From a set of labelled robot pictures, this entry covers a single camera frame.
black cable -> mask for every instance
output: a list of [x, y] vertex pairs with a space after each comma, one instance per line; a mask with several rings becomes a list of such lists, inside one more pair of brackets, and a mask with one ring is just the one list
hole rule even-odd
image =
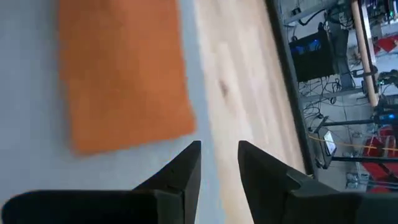
[[[318, 87], [321, 86], [321, 84], [319, 84], [319, 85], [317, 85], [317, 86], [315, 86], [315, 87], [313, 87], [313, 88], [311, 87], [311, 85], [316, 84], [316, 83], [320, 83], [320, 82], [321, 82], [320, 80], [319, 80], [319, 81], [316, 81], [316, 82], [314, 82], [314, 83], [305, 82], [304, 86], [303, 86], [302, 88], [299, 88], [300, 94], [301, 94], [302, 96], [307, 96], [308, 94], [313, 93], [314, 90], [315, 90], [316, 88], [318, 88]], [[306, 87], [308, 87], [308, 91], [305, 92], [305, 93], [301, 92], [301, 90], [303, 90], [303, 89], [306, 88]]]
[[298, 40], [298, 38], [295, 36], [295, 34], [296, 34], [296, 29], [297, 29], [297, 26], [295, 26], [295, 27], [293, 28], [292, 41]]
[[[337, 13], [334, 13], [334, 14], [330, 14], [330, 12], [332, 12], [333, 10], [332, 9], [334, 9], [335, 7], [337, 7], [338, 8], [338, 12]], [[327, 13], [326, 13], [326, 20], [328, 21], [328, 22], [331, 22], [331, 23], [334, 23], [334, 24], [339, 24], [339, 25], [341, 25], [341, 26], [343, 26], [343, 27], [345, 27], [345, 28], [350, 28], [350, 27], [352, 27], [353, 25], [354, 25], [354, 19], [353, 19], [353, 17], [352, 17], [352, 15], [349, 15], [348, 13], [347, 13], [347, 11], [344, 11], [344, 9], [342, 9], [341, 7], [339, 7], [339, 6], [335, 6], [335, 7], [333, 7], [332, 9], [330, 9], [329, 11], [327, 11]], [[339, 13], [344, 13], [345, 14], [345, 24], [344, 23], [342, 23], [342, 22], [340, 22], [340, 19], [338, 19], [338, 20], [336, 20], [336, 19], [334, 19], [334, 18], [332, 18], [332, 16], [333, 15], [336, 15], [336, 14], [339, 14]]]
[[319, 116], [320, 114], [321, 114], [321, 109], [319, 108], [319, 107], [317, 107], [317, 106], [313, 106], [313, 107], [311, 107], [311, 108], [308, 108], [307, 110], [309, 110], [309, 109], [316, 109], [316, 110], [318, 110], [316, 113], [314, 113], [313, 111], [311, 111], [311, 113], [310, 114], [307, 114], [305, 117], [304, 117], [304, 119], [308, 119], [308, 118], [310, 118], [310, 117], [312, 117], [312, 116]]
[[391, 85], [392, 85], [392, 83], [391, 83], [391, 84], [388, 84], [388, 86], [386, 86], [386, 87], [384, 88], [384, 90], [383, 90], [383, 92], [381, 93], [381, 95], [384, 95], [384, 92], [385, 92]]
[[319, 13], [321, 13], [322, 11], [324, 11], [324, 9], [319, 10], [318, 12], [314, 13], [314, 15], [312, 15], [306, 22], [302, 22], [301, 19], [298, 20], [298, 23], [301, 26], [306, 26], [316, 15], [318, 15]]
[[321, 78], [322, 91], [321, 91], [321, 93], [319, 94], [319, 100], [322, 99], [322, 97], [323, 97], [323, 92], [325, 91], [326, 87], [328, 86], [328, 82], [329, 82], [329, 80], [326, 78], [326, 85], [323, 85], [322, 80], [323, 80], [323, 79]]
[[[328, 105], [332, 105], [332, 106], [337, 106], [337, 107], [344, 107], [344, 106], [341, 106], [341, 105], [333, 105], [333, 104], [330, 104], [330, 103], [327, 103], [327, 102], [325, 102], [326, 100], [329, 100], [328, 98], [324, 98], [323, 96], [321, 96], [320, 95], [320, 97], [321, 97], [321, 99], [319, 99], [318, 101], [315, 101], [315, 102], [313, 102], [313, 103], [311, 103], [311, 104], [316, 104], [316, 103], [318, 103], [319, 105], [321, 104], [321, 103], [324, 103], [324, 104], [328, 104]], [[366, 105], [366, 104], [368, 104], [368, 102], [366, 102], [366, 103], [359, 103], [359, 104], [355, 104], [355, 105], [345, 105], [345, 107], [350, 107], [350, 106], [362, 106], [362, 105]]]
[[[331, 84], [331, 89], [333, 93], [336, 93], [341, 90], [340, 80], [338, 78]], [[330, 104], [334, 105], [337, 101], [337, 97], [330, 98]]]
[[303, 87], [300, 87], [300, 84], [301, 84], [301, 83], [298, 83], [298, 90], [299, 90], [299, 91], [305, 89], [306, 87], [308, 87], [308, 81], [307, 81], [307, 82], [304, 82], [304, 86], [303, 86]]

orange rug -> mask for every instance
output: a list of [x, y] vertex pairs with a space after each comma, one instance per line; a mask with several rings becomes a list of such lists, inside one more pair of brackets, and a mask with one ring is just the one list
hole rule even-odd
[[77, 152], [194, 132], [178, 0], [60, 0], [59, 32]]

wooden pole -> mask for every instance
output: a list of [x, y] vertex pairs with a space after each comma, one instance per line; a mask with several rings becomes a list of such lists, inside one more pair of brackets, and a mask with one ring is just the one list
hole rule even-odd
[[[357, 0], [352, 1], [351, 8], [353, 11], [353, 17], [355, 22], [355, 31], [356, 31], [356, 38], [358, 40], [358, 48], [361, 54], [362, 65], [365, 73], [371, 72], [371, 64], [368, 58], [368, 50], [366, 49], [367, 38], [365, 37], [362, 23], [361, 23], [361, 14], [359, 13], [359, 4]], [[364, 78], [366, 83], [366, 88], [368, 90], [368, 98], [369, 102], [371, 103], [372, 107], [377, 106], [378, 104], [378, 97], [374, 91], [374, 85], [372, 77], [367, 76]]]

black frame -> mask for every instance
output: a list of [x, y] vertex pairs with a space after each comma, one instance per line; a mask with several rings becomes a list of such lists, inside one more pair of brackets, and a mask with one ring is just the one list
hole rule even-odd
[[302, 113], [302, 104], [299, 98], [299, 87], [297, 84], [297, 76], [294, 69], [293, 59], [290, 54], [289, 43], [282, 33], [283, 26], [281, 23], [281, 17], [278, 15], [277, 6], [274, 0], [265, 0], [266, 11], [268, 12], [270, 23], [272, 28], [272, 33], [274, 35], [274, 41], [277, 46], [277, 53], [279, 55], [280, 67], [282, 69], [282, 74], [284, 77], [287, 95], [289, 97], [290, 108], [292, 110], [295, 130], [297, 132], [298, 143], [305, 166], [305, 172], [308, 175], [314, 175], [315, 173], [315, 158], [313, 153], [310, 151], [308, 136], [307, 136], [307, 126], [305, 125], [305, 120]]

light wood surface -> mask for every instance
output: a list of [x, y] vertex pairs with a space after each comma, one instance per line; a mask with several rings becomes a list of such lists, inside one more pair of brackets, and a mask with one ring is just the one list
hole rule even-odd
[[304, 172], [272, 21], [262, 0], [196, 0], [195, 7], [226, 223], [252, 223], [239, 174], [239, 140]]

